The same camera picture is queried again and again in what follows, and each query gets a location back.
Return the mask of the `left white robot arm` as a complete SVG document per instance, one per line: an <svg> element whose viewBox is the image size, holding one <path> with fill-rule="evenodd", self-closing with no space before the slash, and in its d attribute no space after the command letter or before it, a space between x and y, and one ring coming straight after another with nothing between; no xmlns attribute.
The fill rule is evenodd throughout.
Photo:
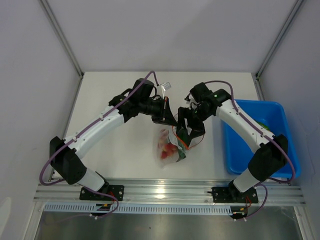
<svg viewBox="0 0 320 240"><path fill-rule="evenodd" d="M108 106L88 126L73 135L60 139L54 137L49 144L50 165L68 184L78 184L91 189L97 200L108 196L107 181L82 162L87 152L113 129L125 124L138 114L151 116L155 124L177 124L167 96L151 93L155 85L146 79L135 81L133 88L109 101Z"/></svg>

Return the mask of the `clear orange zip top bag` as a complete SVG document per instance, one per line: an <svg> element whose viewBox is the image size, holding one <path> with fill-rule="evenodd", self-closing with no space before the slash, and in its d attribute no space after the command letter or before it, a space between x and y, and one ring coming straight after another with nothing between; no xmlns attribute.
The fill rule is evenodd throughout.
<svg viewBox="0 0 320 240"><path fill-rule="evenodd" d="M178 113L174 115L174 118L176 119L176 121L178 122ZM178 161L179 159L179 155L177 154L177 156L174 156L172 159L169 160L160 160L160 158L157 155L157 144L158 144L158 138L160 136L160 130L165 129L165 130L169 130L169 139L171 141L171 143L173 143L174 145L176 145L178 147L178 140L177 140L177 136L175 134L175 130L176 130L176 126L171 126L171 125L161 125L160 127L157 128L156 132L155 132L155 136L153 138L153 155L155 157L155 161L156 164L160 167L160 168L165 168L167 165L171 165L171 164L175 164L178 163L180 161ZM199 145L203 139L205 137L205 134L202 136L199 136L197 138L194 138L191 143L190 146L188 147L188 152L186 154L186 158L190 152L191 149L195 148L197 145Z"/></svg>

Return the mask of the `green chili pepper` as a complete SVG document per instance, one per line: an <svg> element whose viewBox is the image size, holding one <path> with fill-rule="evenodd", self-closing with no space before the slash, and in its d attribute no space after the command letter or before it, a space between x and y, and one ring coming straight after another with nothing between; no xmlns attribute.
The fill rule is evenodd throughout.
<svg viewBox="0 0 320 240"><path fill-rule="evenodd" d="M267 130L267 131L269 131L269 132L271 131L270 128L269 128L267 125L265 125L264 123L259 122L259 121L258 121L257 123L258 123L262 128L264 128L265 130Z"/></svg>

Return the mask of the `red cherry tomato bunch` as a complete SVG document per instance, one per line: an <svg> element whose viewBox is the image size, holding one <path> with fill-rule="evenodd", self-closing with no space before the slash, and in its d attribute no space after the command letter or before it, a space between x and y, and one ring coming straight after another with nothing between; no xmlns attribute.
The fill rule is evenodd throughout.
<svg viewBox="0 0 320 240"><path fill-rule="evenodd" d="M169 130L161 129L157 141L157 155L160 160L171 160L178 154L178 147L171 143Z"/></svg>

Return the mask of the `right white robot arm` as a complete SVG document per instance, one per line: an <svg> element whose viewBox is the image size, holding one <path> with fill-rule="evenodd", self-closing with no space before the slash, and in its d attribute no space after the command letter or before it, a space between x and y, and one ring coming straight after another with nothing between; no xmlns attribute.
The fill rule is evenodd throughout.
<svg viewBox="0 0 320 240"><path fill-rule="evenodd" d="M187 148L193 139L204 135L204 121L215 116L229 125L253 153L246 170L228 184L228 196L232 201L241 201L250 188L269 179L290 162L287 138L283 134L274 135L253 120L238 105L232 90L212 91L201 82L189 91L189 96L192 97L189 103L195 107L178 109L175 132Z"/></svg>

